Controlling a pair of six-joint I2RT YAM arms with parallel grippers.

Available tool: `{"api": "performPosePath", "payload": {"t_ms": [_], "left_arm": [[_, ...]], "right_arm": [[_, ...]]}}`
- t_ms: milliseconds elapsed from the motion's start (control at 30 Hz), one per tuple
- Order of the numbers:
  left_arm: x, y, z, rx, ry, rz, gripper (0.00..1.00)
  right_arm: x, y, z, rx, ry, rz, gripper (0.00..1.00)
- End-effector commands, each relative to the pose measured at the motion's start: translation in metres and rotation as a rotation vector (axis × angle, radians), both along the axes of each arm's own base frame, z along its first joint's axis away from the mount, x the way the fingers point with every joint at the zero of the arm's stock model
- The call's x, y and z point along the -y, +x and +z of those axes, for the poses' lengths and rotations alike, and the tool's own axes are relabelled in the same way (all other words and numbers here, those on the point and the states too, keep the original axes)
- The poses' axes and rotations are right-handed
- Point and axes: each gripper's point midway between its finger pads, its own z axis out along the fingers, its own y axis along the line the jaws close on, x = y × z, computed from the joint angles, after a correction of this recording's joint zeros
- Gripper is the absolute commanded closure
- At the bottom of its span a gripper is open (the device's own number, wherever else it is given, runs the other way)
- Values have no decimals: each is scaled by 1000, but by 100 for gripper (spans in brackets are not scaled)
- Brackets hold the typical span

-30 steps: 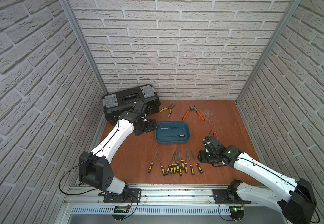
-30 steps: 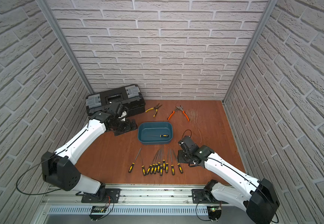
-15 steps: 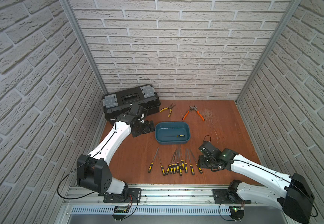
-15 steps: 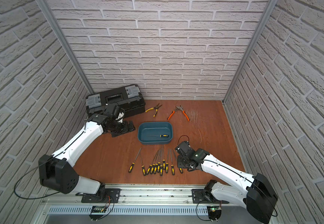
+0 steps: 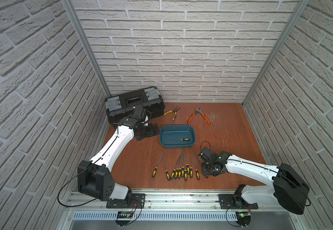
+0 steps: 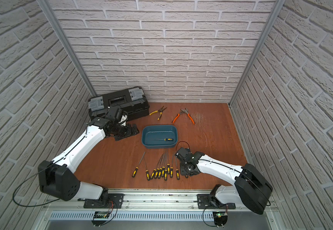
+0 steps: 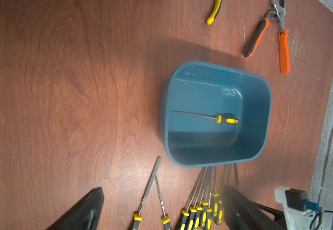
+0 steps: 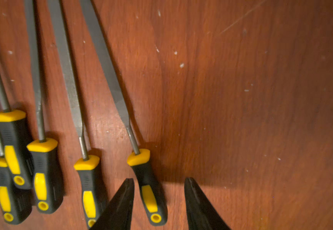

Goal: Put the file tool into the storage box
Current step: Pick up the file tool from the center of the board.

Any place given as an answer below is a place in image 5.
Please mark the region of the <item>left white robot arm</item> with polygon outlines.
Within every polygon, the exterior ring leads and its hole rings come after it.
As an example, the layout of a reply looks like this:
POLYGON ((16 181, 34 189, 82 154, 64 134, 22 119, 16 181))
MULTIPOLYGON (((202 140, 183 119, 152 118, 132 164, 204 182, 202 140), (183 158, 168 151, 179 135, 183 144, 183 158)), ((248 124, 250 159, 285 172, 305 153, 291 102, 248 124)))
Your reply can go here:
POLYGON ((78 191, 101 201, 126 200, 131 189, 116 183, 112 168, 126 145, 136 136, 143 139, 154 127, 148 125, 150 117, 125 117, 119 123, 107 144, 89 161, 78 166, 78 191))

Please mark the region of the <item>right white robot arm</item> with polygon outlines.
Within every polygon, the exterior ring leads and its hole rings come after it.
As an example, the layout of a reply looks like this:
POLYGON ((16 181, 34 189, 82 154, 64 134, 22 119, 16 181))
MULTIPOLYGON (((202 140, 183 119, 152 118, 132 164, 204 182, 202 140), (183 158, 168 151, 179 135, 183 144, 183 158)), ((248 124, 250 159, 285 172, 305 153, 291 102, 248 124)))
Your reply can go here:
POLYGON ((198 155, 202 174, 213 176, 234 173, 261 182, 262 186, 241 184, 230 195, 223 195, 222 209, 257 209, 258 204, 281 205, 285 210, 302 215, 305 207, 310 206, 309 185, 288 164, 266 165, 242 159, 222 151, 216 154, 204 148, 198 155))

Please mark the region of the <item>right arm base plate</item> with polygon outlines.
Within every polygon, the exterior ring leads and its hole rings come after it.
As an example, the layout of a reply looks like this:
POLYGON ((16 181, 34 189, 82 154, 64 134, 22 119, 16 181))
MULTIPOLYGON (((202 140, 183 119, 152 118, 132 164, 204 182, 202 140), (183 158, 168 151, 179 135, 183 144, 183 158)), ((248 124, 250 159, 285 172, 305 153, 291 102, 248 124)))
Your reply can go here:
POLYGON ((219 194, 221 209, 258 209, 258 204, 249 204, 240 195, 219 194))

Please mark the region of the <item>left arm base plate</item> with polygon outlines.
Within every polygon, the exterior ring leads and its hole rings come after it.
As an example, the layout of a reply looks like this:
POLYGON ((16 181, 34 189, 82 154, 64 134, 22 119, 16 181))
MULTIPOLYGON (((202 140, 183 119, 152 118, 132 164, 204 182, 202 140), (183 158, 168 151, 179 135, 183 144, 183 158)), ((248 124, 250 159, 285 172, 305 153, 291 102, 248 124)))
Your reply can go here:
POLYGON ((145 204, 144 193, 135 193, 127 195, 123 200, 121 199, 109 199, 107 201, 107 209, 143 209, 145 204))

